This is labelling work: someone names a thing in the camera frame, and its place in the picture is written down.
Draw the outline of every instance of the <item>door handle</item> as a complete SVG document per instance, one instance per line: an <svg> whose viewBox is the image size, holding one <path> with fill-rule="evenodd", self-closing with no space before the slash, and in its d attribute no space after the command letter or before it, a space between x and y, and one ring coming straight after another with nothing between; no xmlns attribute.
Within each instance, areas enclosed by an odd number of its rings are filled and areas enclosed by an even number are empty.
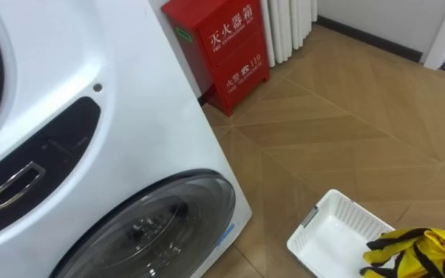
<svg viewBox="0 0 445 278"><path fill-rule="evenodd" d="M15 193L12 197L6 199L3 202L0 202L0 209L4 209L5 207L11 205L20 199L25 193L27 193L30 188L37 184L37 182L44 177L46 173L46 169L35 163L34 161L30 161L24 168L18 170L14 175L12 175L8 181L6 181L3 185L0 186L0 194L5 192L6 189L10 188L13 184L15 184L23 175L29 173L34 174L31 181L29 181L21 190Z"/></svg>

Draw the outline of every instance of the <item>white laundry basket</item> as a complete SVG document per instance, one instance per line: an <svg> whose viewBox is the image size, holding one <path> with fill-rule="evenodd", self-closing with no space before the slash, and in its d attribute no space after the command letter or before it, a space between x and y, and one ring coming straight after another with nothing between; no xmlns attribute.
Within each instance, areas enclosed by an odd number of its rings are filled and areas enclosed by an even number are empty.
<svg viewBox="0 0 445 278"><path fill-rule="evenodd" d="M320 278L360 277L366 243L393 228L337 190L328 191L287 241ZM386 267L394 267L393 261Z"/></svg>

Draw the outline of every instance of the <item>white radiator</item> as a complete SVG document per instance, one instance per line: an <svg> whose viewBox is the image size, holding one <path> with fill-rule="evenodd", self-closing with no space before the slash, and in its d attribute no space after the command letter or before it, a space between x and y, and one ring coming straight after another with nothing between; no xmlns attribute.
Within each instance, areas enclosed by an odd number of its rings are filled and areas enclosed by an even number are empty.
<svg viewBox="0 0 445 278"><path fill-rule="evenodd" d="M286 62L303 46L317 20L317 0L260 0L269 66Z"/></svg>

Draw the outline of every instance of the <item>wooden floor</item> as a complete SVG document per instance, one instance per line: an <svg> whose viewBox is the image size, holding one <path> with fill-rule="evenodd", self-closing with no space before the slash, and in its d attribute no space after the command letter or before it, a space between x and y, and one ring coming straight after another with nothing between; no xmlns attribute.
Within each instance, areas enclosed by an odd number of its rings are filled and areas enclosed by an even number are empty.
<svg viewBox="0 0 445 278"><path fill-rule="evenodd" d="M445 72L315 25L231 118L203 110L253 210L207 278L312 276L286 241L330 188L445 229Z"/></svg>

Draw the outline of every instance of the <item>red fire extinguisher box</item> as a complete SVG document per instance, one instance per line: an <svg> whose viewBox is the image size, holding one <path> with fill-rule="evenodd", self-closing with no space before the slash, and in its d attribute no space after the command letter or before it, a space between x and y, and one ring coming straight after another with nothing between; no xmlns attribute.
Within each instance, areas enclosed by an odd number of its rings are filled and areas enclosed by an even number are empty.
<svg viewBox="0 0 445 278"><path fill-rule="evenodd" d="M226 115L269 79L259 0L171 0L162 11L192 71L203 63L212 77L204 97Z"/></svg>

